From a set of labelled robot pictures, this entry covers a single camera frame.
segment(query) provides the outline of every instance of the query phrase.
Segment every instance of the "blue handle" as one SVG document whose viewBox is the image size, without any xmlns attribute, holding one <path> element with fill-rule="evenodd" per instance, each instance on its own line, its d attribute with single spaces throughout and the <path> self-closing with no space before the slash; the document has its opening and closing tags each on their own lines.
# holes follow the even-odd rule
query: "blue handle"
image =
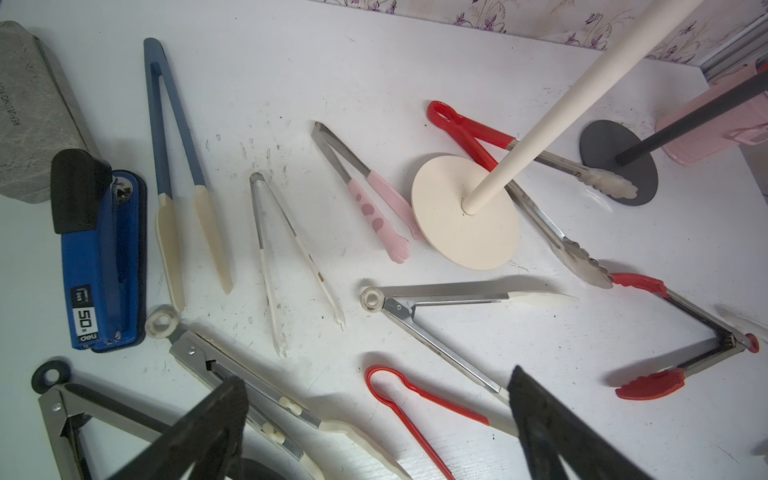
<svg viewBox="0 0 768 480">
<path fill-rule="evenodd" d="M 166 194 L 173 198 L 170 190 L 170 170 L 168 168 L 168 151 L 165 144 L 165 129 L 163 127 L 163 107 L 160 100 L 160 76 L 163 76 L 165 90 L 168 92 L 170 106 L 174 110 L 176 125 L 179 127 L 181 143 L 187 153 L 192 181 L 195 185 L 205 186 L 203 169 L 194 148 L 187 118 L 181 106 L 179 92 L 176 89 L 174 76 L 165 58 L 163 45 L 156 38 L 144 39 L 144 70 L 147 74 L 147 99 L 149 100 L 149 123 L 152 130 L 152 150 L 154 152 L 154 171 L 157 177 L 157 193 Z"/>
</svg>

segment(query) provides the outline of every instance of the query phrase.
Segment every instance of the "red handle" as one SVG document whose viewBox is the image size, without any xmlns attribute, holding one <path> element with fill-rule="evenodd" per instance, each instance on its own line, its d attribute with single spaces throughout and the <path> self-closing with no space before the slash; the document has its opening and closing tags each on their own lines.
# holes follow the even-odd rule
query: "red handle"
<svg viewBox="0 0 768 480">
<path fill-rule="evenodd" d="M 413 438 L 416 439 L 419 445 L 422 446 L 426 454 L 429 455 L 429 458 L 431 458 L 432 461 L 435 463 L 435 465 L 437 465 L 437 468 L 440 469 L 440 472 L 442 472 L 442 474 L 445 475 L 445 477 L 448 480 L 455 480 L 453 477 L 453 474 L 448 469 L 448 466 L 442 461 L 440 456 L 437 454 L 437 452 L 435 452 L 435 450 L 432 448 L 429 442 L 427 442 L 427 439 L 424 438 L 424 435 L 422 435 L 419 429 L 416 428 L 416 425 L 414 425 L 414 423 L 406 415 L 406 413 L 403 412 L 400 409 L 400 407 L 397 406 L 396 403 L 386 398 L 381 393 L 377 392 L 376 389 L 373 388 L 373 385 L 371 384 L 371 377 L 376 372 L 392 373 L 393 375 L 397 376 L 397 378 L 400 379 L 402 384 L 405 385 L 406 388 L 408 388 L 409 390 L 412 390 L 413 392 L 418 393 L 421 397 L 429 400 L 430 402 L 437 403 L 438 405 L 445 407 L 448 410 L 451 410 L 452 412 L 456 412 L 459 415 L 463 415 L 468 419 L 475 420 L 476 422 L 480 422 L 483 425 L 489 425 L 488 419 L 477 412 L 473 412 L 472 410 L 467 409 L 466 407 L 457 405 L 454 402 L 450 402 L 442 397 L 435 395 L 434 393 L 430 393 L 430 392 L 427 392 L 426 390 L 420 389 L 419 387 L 409 382 L 405 375 L 401 374 L 395 369 L 390 369 L 387 366 L 374 365 L 374 366 L 370 366 L 366 370 L 366 385 L 368 386 L 368 390 L 370 390 L 371 394 L 374 397 L 376 397 L 376 399 L 379 400 L 381 403 L 391 408 L 392 411 L 395 413 L 395 415 L 397 415 L 400 418 L 400 421 L 402 421 L 403 425 L 405 425 L 406 428 L 411 432 L 411 435 L 413 435 Z"/>
<path fill-rule="evenodd" d="M 684 385 L 683 369 L 664 370 L 622 385 L 616 389 L 616 396 L 624 400 L 655 400 L 683 388 Z"/>
<path fill-rule="evenodd" d="M 476 138 L 504 149 L 515 140 L 515 137 L 457 114 L 453 108 L 440 101 L 430 102 L 427 107 L 427 118 L 448 132 L 448 135 L 472 157 L 475 163 L 488 171 L 493 170 L 498 162 L 480 145 Z"/>
<path fill-rule="evenodd" d="M 617 285 L 633 286 L 647 292 L 656 293 L 664 298 L 670 296 L 667 293 L 667 286 L 661 280 L 640 275 L 639 273 L 612 273 L 611 276 Z"/>
</svg>

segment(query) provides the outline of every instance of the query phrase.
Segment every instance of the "stapler label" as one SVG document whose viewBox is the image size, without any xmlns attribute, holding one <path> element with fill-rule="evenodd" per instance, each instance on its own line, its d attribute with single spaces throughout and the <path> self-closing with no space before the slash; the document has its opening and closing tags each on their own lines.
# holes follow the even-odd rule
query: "stapler label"
<svg viewBox="0 0 768 480">
<path fill-rule="evenodd" d="M 80 285 L 69 291 L 72 301 L 74 333 L 79 343 L 98 340 L 98 322 L 90 285 Z"/>
</svg>

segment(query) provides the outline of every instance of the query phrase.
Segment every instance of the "scratch mark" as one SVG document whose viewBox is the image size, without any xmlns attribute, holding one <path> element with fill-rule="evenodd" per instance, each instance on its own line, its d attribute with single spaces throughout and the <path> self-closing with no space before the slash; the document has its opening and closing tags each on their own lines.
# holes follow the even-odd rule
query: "scratch mark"
<svg viewBox="0 0 768 480">
<path fill-rule="evenodd" d="M 376 410 L 378 410 L 378 409 L 379 409 L 379 404 L 376 403 L 376 407 L 374 407 L 373 408 L 373 412 L 371 412 L 371 414 L 368 415 L 368 418 L 366 419 L 366 422 L 368 422 L 370 419 L 373 418 L 373 416 L 376 414 Z"/>
<path fill-rule="evenodd" d="M 721 451 L 722 453 L 724 453 L 724 454 L 728 455 L 729 457 L 731 457 L 731 459 L 732 459 L 734 462 L 736 462 L 736 463 L 739 463 L 739 461 L 738 461 L 738 460 L 736 460 L 736 459 L 733 457 L 733 455 L 731 455 L 730 453 L 728 453 L 728 452 L 726 452 L 725 450 L 721 449 L 719 446 L 717 446 L 717 445 L 715 445 L 715 446 L 716 446 L 717 448 L 719 448 L 719 449 L 720 449 L 720 451 Z"/>
<path fill-rule="evenodd" d="M 328 367 L 328 366 L 326 366 L 326 368 L 324 368 L 323 370 L 321 370 L 321 371 L 320 371 L 320 373 L 318 373 L 318 374 L 317 374 L 317 376 L 315 377 L 315 379 L 314 379 L 314 380 L 313 380 L 313 381 L 310 383 L 310 386 L 309 386 L 309 387 L 307 387 L 307 391 L 309 391 L 309 390 L 311 390 L 311 389 L 312 389 L 312 385 L 314 385 L 314 384 L 315 384 L 315 382 L 317 381 L 317 379 L 318 379 L 318 378 L 320 378 L 320 376 L 321 376 L 323 373 L 325 373 L 325 372 L 327 372 L 327 371 L 328 371 L 328 368 L 329 368 L 329 367 Z"/>
<path fill-rule="evenodd" d="M 515 262 L 513 262 L 511 260 L 507 262 L 507 265 L 516 266 L 517 268 L 523 269 L 523 270 L 525 270 L 528 273 L 531 272 L 529 269 L 525 268 L 524 266 L 520 266 L 520 265 L 516 264 Z"/>
</svg>

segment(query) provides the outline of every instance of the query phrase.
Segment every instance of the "white wooden pole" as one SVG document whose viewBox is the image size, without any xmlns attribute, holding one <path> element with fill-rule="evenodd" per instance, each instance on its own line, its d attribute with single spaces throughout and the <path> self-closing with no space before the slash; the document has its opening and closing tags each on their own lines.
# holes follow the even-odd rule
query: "white wooden pole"
<svg viewBox="0 0 768 480">
<path fill-rule="evenodd" d="M 654 0 L 648 5 L 626 35 L 590 65 L 504 160 L 467 195 L 462 209 L 467 214 L 476 214 L 702 1 Z"/>
</svg>

